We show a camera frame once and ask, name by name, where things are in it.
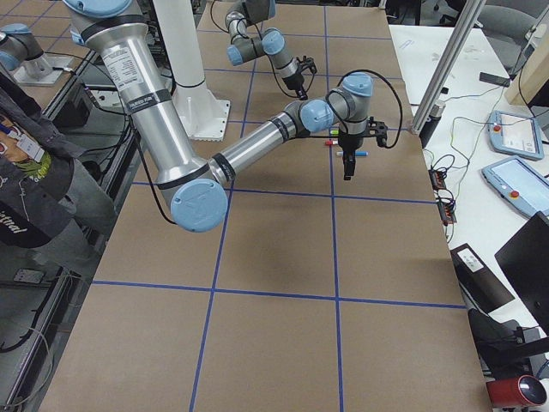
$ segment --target blue tape grid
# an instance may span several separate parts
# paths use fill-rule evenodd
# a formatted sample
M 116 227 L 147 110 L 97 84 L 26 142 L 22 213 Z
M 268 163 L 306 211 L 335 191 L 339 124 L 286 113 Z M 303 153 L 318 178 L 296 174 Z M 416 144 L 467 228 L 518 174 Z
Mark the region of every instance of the blue tape grid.
M 332 76 L 329 74 L 329 55 L 328 55 L 328 40 L 329 38 L 341 37 L 341 36 L 328 36 L 328 17 L 327 10 L 324 7 L 323 9 L 323 27 L 324 27 L 324 36 L 316 36 L 324 38 L 324 48 L 325 48 L 325 58 L 326 58 L 326 75 L 317 75 L 320 79 L 325 78 L 326 81 L 326 92 L 329 91 L 329 82 L 332 78 L 340 78 L 341 76 Z M 198 30 L 199 32 L 209 32 L 209 30 Z M 356 39 L 380 39 L 380 40 L 390 40 L 382 38 L 362 38 L 356 37 Z M 247 72 L 250 73 L 250 84 L 248 89 L 248 95 L 246 100 L 246 106 L 244 108 L 244 120 L 242 121 L 230 121 L 230 123 L 241 124 L 240 128 L 240 138 L 244 136 L 244 127 L 247 124 L 261 124 L 262 122 L 252 122 L 247 120 L 248 111 L 250 108 L 250 96 L 251 90 L 254 83 L 254 76 L 256 74 L 270 74 L 270 72 L 262 72 L 257 70 L 256 61 L 253 63 L 252 70 L 217 70 L 217 69 L 205 69 L 206 71 L 224 71 L 224 72 Z M 392 80 L 401 80 L 400 77 L 394 78 Z M 329 170 L 330 170 L 330 193 L 307 193 L 307 192 L 289 192 L 289 191 L 262 191 L 262 190 L 251 190 L 251 189 L 237 189 L 234 187 L 234 182 L 232 182 L 230 188 L 226 189 L 228 199 L 229 199 L 229 211 L 227 212 L 226 219 L 223 223 L 223 228 L 221 231 L 220 237 L 220 246 L 218 250 L 217 260 L 214 270 L 214 279 L 212 281 L 211 288 L 200 288 L 200 287 L 188 287 L 183 285 L 167 285 L 167 284 L 152 284 L 152 283 L 136 283 L 136 282 L 112 282 L 112 281 L 94 281 L 96 285 L 110 285 L 110 286 L 123 286 L 123 287 L 137 287 L 137 288 L 161 288 L 161 289 L 176 289 L 176 290 L 187 290 L 192 292 L 207 293 L 209 294 L 208 301 L 208 310 L 206 313 L 206 318 L 204 321 L 204 327 L 202 330 L 202 340 L 201 346 L 198 355 L 198 361 L 195 371 L 195 379 L 192 388 L 192 395 L 189 404 L 189 412 L 194 412 L 196 406 L 196 397 L 199 390 L 200 384 L 200 375 L 202 370 L 202 363 L 204 360 L 205 348 L 208 340 L 208 329 L 209 322 L 211 319 L 211 314 L 214 308 L 214 297 L 216 294 L 232 294 L 232 295 L 252 295 L 252 296 L 264 296 L 264 297 L 275 297 L 275 298 L 286 298 L 286 299 L 304 299 L 304 300 L 323 300 L 334 302 L 335 309 L 335 330 L 336 330 L 336 345 L 337 353 L 337 372 L 338 372 L 338 393 L 339 393 L 339 412 L 345 412 L 345 397 L 344 397 L 344 382 L 343 382 L 343 348 L 341 342 L 341 302 L 352 302 L 358 304 L 369 304 L 369 305 L 389 305 L 389 306 L 419 306 L 419 307 L 432 307 L 439 309 L 452 309 L 452 310 L 463 310 L 466 309 L 464 305 L 453 305 L 453 304 L 442 304 L 442 303 L 428 303 L 428 302 L 413 302 L 413 301 L 400 301 L 400 300 L 374 300 L 374 299 L 361 299 L 353 297 L 340 296 L 340 286 L 339 286 L 339 269 L 338 269 L 338 245 L 337 245 L 337 220 L 336 220 L 336 199 L 353 199 L 357 201 L 370 201 L 370 202 L 393 202 L 393 203 L 415 203 L 415 204 L 426 204 L 433 205 L 434 201 L 426 200 L 413 200 L 413 199 L 397 199 L 397 198 L 383 198 L 383 197 L 361 197 L 361 196 L 346 196 L 346 195 L 336 195 L 335 194 L 335 170 L 334 170 L 334 156 L 333 148 L 329 147 L 326 153 L 329 156 Z M 134 185 L 148 185 L 148 182 L 133 182 Z M 323 296 L 323 295 L 314 295 L 314 294 L 284 294 L 276 292 L 264 292 L 264 291 L 253 291 L 253 290 L 237 290 L 237 289 L 226 289 L 226 288 L 217 288 L 217 281 L 220 270 L 220 261 L 223 254 L 223 249 L 225 245 L 226 238 L 226 228 L 227 223 L 230 217 L 230 209 L 232 204 L 232 195 L 235 192 L 242 193 L 251 193 L 251 194 L 267 194 L 267 195 L 279 195 L 279 196 L 301 196 L 301 197 L 323 197 L 329 198 L 331 201 L 331 224 L 332 224 L 332 242 L 333 242 L 333 259 L 334 259 L 334 286 L 335 286 L 335 295 L 334 296 Z
M 22 0 L 14 6 L 13 9 L 15 9 L 17 6 L 19 6 L 21 3 L 23 3 Z M 45 16 L 45 14 L 53 7 L 55 3 L 52 3 L 52 5 L 41 15 L 38 17 L 36 21 L 38 21 L 41 17 Z M 328 56 L 328 20 L 327 20 L 327 13 L 326 8 L 324 7 L 323 10 L 324 14 L 324 36 L 309 36 L 309 37 L 323 37 L 324 38 L 324 44 L 325 44 L 325 55 L 326 55 L 326 91 L 329 90 L 329 78 L 330 77 L 339 77 L 339 76 L 331 76 L 329 74 L 329 56 Z M 21 15 L 20 17 L 36 17 L 36 16 L 24 16 Z M 60 19 L 66 19 L 65 17 L 56 17 L 52 16 L 51 18 L 60 18 Z M 64 36 L 66 33 L 63 32 L 61 36 L 40 36 L 40 37 L 48 37 L 48 38 L 54 38 L 56 39 L 54 43 L 48 48 L 48 50 L 51 50 L 52 47 L 63 38 L 67 38 L 69 36 Z M 286 36 L 297 36 L 298 34 L 286 34 Z M 379 40 L 387 40 L 385 38 L 372 38 L 372 37 L 354 37 L 354 36 L 330 36 L 331 38 L 352 38 L 352 39 L 379 39 Z M 212 71 L 242 71 L 242 70 L 212 70 Z M 246 122 L 246 116 L 249 109 L 250 104 L 250 94 L 252 90 L 254 75 L 256 73 L 265 73 L 268 74 L 268 72 L 261 72 L 256 70 L 256 62 L 254 62 L 253 70 L 251 71 L 251 78 L 250 78 L 250 87 L 248 90 L 248 99 L 246 103 L 246 107 L 244 110 L 244 121 L 238 122 L 242 123 L 242 128 L 240 132 L 240 136 L 242 137 L 244 134 L 244 127 L 248 124 L 253 124 L 255 122 Z M 166 284 L 152 284 L 152 283 L 136 283 L 136 282 L 111 282 L 111 281 L 101 281 L 97 280 L 94 281 L 93 284 L 96 285 L 110 285 L 110 286 L 125 286 L 125 287 L 139 287 L 139 288 L 161 288 L 161 289 L 176 289 L 176 290 L 186 290 L 186 291 L 193 291 L 193 292 L 203 292 L 203 293 L 209 293 L 209 301 L 208 301 L 208 310 L 206 313 L 206 319 L 204 322 L 204 327 L 202 331 L 202 340 L 201 340 L 201 346 L 200 346 L 200 352 L 198 355 L 198 361 L 196 365 L 196 372 L 195 372 L 195 379 L 193 383 L 193 390 L 189 405 L 189 412 L 193 412 L 195 408 L 196 403 L 196 395 L 198 392 L 198 384 L 200 382 L 200 372 L 202 369 L 202 361 L 204 357 L 204 351 L 206 348 L 206 342 L 208 338 L 208 327 L 209 327 L 209 320 L 211 319 L 211 313 L 214 307 L 214 296 L 215 294 L 244 294 L 244 295 L 255 295 L 255 296 L 269 296 L 269 297 L 280 297 L 280 298 L 288 298 L 288 299 L 308 299 L 308 300 L 327 300 L 327 301 L 333 301 L 335 304 L 335 328 L 336 328 L 336 340 L 337 340 L 337 365 L 338 365 L 338 384 L 339 384 L 339 404 L 340 404 L 340 412 L 344 412 L 345 410 L 345 404 L 344 404 L 344 385 L 343 385 L 343 359 L 342 359 L 342 348 L 341 348 L 341 310 L 340 310 L 340 302 L 354 302 L 354 303 L 361 303 L 361 304 L 376 304 L 376 305 L 392 305 L 392 306 L 423 306 L 423 307 L 436 307 L 436 308 L 447 308 L 447 309 L 465 309 L 465 306 L 461 305 L 450 305 L 450 304 L 436 304 L 436 303 L 425 303 L 425 302 L 408 302 L 408 301 L 398 301 L 398 300 L 372 300 L 372 299 L 359 299 L 359 298 L 348 298 L 348 297 L 342 297 L 340 296 L 340 289 L 339 289 L 339 272 L 338 272 L 338 257 L 337 257 L 337 238 L 336 238 L 336 230 L 337 230 L 337 222 L 336 222 L 336 213 L 335 213 L 335 199 L 336 198 L 348 198 L 348 199 L 356 199 L 356 200 L 366 200 L 366 201 L 381 201 L 381 202 L 401 202 L 401 203 L 419 203 L 419 204 L 434 204 L 433 201 L 417 201 L 417 200 L 411 200 L 411 199 L 387 199 L 387 198 L 376 198 L 376 197 L 353 197 L 353 196 L 337 196 L 335 195 L 335 182 L 334 182 L 334 165 L 333 165 L 333 156 L 332 156 L 332 148 L 329 147 L 329 169 L 330 169 L 330 195 L 322 195 L 322 194 L 315 194 L 315 193 L 293 193 L 293 192 L 280 192 L 280 191 L 254 191 L 254 190 L 242 190 L 242 189 L 235 189 L 233 184 L 231 185 L 231 188 L 228 189 L 228 210 L 227 210 L 227 217 L 223 223 L 223 229 L 221 232 L 220 237 L 220 246 L 218 250 L 217 260 L 215 264 L 215 270 L 214 270 L 214 279 L 212 280 L 212 287 L 211 288 L 199 288 L 199 287 L 190 287 L 190 286 L 180 286 L 180 285 L 166 285 Z M 147 185 L 145 182 L 134 182 L 136 185 Z M 217 288 L 217 279 L 219 275 L 219 268 L 220 268 L 220 261 L 223 253 L 223 247 L 225 244 L 225 237 L 226 237 L 226 227 L 228 223 L 228 216 L 230 215 L 231 211 L 231 204 L 232 204 L 232 194 L 235 191 L 239 192 L 248 192 L 248 193 L 261 193 L 261 194 L 277 194 L 277 195 L 286 195 L 286 196 L 311 196 L 311 197 L 329 197 L 331 199 L 331 214 L 332 214 L 332 240 L 333 240 L 333 253 L 334 253 L 334 285 L 335 285 L 335 296 L 321 296 L 321 295 L 311 295 L 311 294 L 282 294 L 282 293 L 271 293 L 271 292 L 261 292 L 261 291 L 249 291 L 249 290 L 236 290 L 236 289 L 220 289 Z

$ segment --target white sticker label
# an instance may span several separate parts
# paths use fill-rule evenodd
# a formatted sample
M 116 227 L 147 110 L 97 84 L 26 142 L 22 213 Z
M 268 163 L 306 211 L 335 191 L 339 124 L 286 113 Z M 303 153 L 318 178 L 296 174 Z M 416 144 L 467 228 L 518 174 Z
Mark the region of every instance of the white sticker label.
M 472 271 L 476 272 L 484 268 L 484 265 L 477 259 L 477 257 L 471 252 L 470 249 L 463 249 L 457 252 L 457 256 L 463 261 L 464 264 Z
M 32 157 L 34 160 L 40 162 L 42 156 L 44 155 L 44 150 L 37 144 L 33 139 L 27 135 L 22 135 L 19 137 L 19 142 L 17 142 L 17 147 L 20 148 L 27 155 Z
M 134 84 L 143 83 L 136 61 L 128 47 L 120 47 L 103 57 L 106 68 L 119 92 Z

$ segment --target blue marker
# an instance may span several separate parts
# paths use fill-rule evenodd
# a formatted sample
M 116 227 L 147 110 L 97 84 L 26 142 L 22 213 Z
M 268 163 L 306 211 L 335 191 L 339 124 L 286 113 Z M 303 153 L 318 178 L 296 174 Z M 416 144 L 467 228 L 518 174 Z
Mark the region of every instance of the blue marker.
M 343 152 L 335 152 L 335 154 L 338 155 L 338 156 L 343 156 Z M 357 152 L 354 152 L 354 155 L 356 157 L 366 157 L 368 155 L 368 152 L 359 152 L 359 151 L 357 151 Z

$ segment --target id badge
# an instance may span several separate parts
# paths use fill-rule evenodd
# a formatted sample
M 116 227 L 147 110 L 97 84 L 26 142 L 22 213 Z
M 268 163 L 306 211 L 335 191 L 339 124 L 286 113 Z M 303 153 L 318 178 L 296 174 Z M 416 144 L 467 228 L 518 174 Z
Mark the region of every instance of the id badge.
M 29 136 L 22 134 L 19 141 L 17 142 L 17 147 L 38 163 L 42 160 L 44 150 Z

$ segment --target computer monitor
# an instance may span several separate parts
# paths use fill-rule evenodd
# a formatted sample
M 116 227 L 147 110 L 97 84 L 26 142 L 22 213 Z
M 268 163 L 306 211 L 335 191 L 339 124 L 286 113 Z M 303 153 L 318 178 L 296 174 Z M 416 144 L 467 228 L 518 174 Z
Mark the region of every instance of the computer monitor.
M 526 308 L 549 335 L 549 220 L 538 212 L 496 253 Z

